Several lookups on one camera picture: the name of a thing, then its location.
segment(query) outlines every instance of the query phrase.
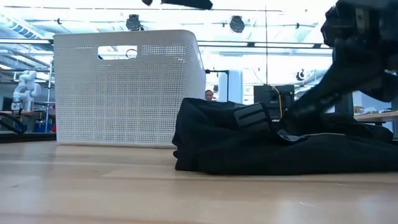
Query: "person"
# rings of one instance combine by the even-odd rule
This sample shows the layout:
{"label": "person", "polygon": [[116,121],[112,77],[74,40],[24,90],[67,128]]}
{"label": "person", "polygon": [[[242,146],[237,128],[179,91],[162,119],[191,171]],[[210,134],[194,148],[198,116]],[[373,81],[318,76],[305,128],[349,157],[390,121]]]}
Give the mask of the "person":
{"label": "person", "polygon": [[205,92],[205,100],[207,101],[212,101],[213,100],[213,91],[211,90],[206,90]]}

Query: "wooden floor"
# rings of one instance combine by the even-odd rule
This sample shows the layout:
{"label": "wooden floor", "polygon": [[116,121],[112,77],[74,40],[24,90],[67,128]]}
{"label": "wooden floor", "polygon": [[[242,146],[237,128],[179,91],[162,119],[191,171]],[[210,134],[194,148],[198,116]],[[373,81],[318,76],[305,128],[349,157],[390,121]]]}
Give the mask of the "wooden floor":
{"label": "wooden floor", "polygon": [[0,144],[0,223],[398,223],[398,175],[213,177],[168,149]]}

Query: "perforated basket wall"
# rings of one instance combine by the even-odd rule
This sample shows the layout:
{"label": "perforated basket wall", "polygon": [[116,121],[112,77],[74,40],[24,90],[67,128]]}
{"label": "perforated basket wall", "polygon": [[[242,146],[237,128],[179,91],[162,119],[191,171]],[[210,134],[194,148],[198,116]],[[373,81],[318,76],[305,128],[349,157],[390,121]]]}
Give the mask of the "perforated basket wall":
{"label": "perforated basket wall", "polygon": [[[101,60],[99,46],[136,45],[137,57]],[[170,147],[185,97],[203,98],[197,40],[185,30],[54,37],[57,141]]]}

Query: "metal pole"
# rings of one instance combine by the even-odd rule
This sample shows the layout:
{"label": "metal pole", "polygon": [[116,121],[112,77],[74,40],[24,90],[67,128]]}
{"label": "metal pole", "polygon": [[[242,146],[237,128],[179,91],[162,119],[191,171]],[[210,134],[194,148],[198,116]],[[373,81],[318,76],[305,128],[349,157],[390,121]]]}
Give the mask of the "metal pole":
{"label": "metal pole", "polygon": [[[393,99],[391,101],[391,109],[393,110],[398,110],[398,97],[395,97],[395,99]],[[398,122],[392,122],[392,132],[394,133],[394,137],[398,137]]]}
{"label": "metal pole", "polygon": [[354,116],[353,93],[347,93],[335,105],[335,112]]}
{"label": "metal pole", "polygon": [[[51,61],[51,63],[50,63],[49,85],[47,86],[47,102],[50,101],[52,70],[53,70],[53,61]],[[49,112],[50,112],[50,105],[49,104],[47,104],[47,108],[46,108],[45,112],[46,112],[46,115],[45,115],[45,133],[47,133],[47,128],[49,126]]]}
{"label": "metal pole", "polygon": [[0,44],[54,44],[53,40],[45,39],[8,39],[1,38]]}
{"label": "metal pole", "polygon": [[229,71],[226,73],[226,101],[229,101]]}
{"label": "metal pole", "polygon": [[24,72],[24,71],[35,71],[35,72],[43,72],[43,73],[50,72],[50,70],[36,70],[36,69],[23,69],[23,68],[16,68],[16,69],[0,68],[0,72]]}

